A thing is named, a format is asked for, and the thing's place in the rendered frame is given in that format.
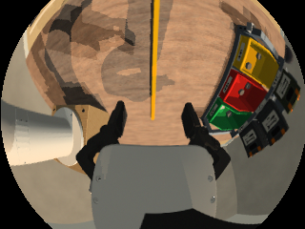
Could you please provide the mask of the green bin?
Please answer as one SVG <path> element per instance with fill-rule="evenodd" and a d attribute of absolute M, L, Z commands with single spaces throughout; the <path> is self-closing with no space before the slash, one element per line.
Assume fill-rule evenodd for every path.
<path fill-rule="evenodd" d="M 221 109 L 224 106 L 225 109 Z M 221 109 L 221 110 L 220 110 Z M 227 117 L 228 111 L 232 112 L 231 117 Z M 220 97 L 218 97 L 207 114 L 207 118 L 209 123 L 213 124 L 220 130 L 233 130 L 241 127 L 243 123 L 252 115 L 252 112 L 244 112 L 238 111 L 234 107 L 222 101 Z"/>

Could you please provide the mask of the red open bin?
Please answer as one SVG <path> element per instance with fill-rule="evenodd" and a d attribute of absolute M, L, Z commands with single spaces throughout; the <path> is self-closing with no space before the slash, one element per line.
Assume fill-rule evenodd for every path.
<path fill-rule="evenodd" d="M 248 81 L 251 88 L 247 90 L 245 85 L 249 83 Z M 243 95 L 238 93 L 240 89 L 245 91 Z M 231 69 L 219 96 L 225 103 L 239 111 L 254 112 L 266 94 L 267 91 L 254 79 Z"/>

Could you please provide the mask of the yellow bar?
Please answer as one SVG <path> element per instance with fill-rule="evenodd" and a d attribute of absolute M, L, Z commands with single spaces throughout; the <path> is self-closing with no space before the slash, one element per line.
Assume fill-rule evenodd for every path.
<path fill-rule="evenodd" d="M 153 9 L 153 42 L 152 42 L 152 120 L 154 120 L 155 102 L 155 81 L 156 81 L 156 59 L 157 59 L 157 38 L 158 38 L 158 16 L 159 0 L 154 0 Z"/>

